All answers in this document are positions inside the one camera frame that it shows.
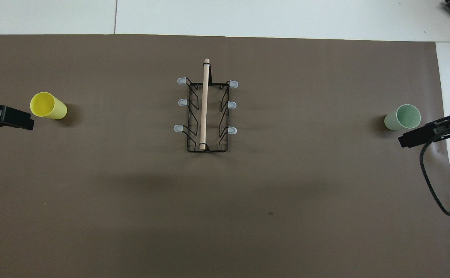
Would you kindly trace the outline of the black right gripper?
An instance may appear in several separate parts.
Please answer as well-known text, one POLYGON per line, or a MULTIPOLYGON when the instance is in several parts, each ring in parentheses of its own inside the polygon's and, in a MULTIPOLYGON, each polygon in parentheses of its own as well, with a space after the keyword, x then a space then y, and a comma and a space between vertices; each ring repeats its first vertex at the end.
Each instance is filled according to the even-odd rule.
POLYGON ((421 128, 405 132, 401 137, 399 137, 399 143, 402 148, 420 146, 425 144, 438 133, 446 130, 448 131, 445 134, 442 134, 442 137, 450 137, 450 115, 431 121, 421 128))

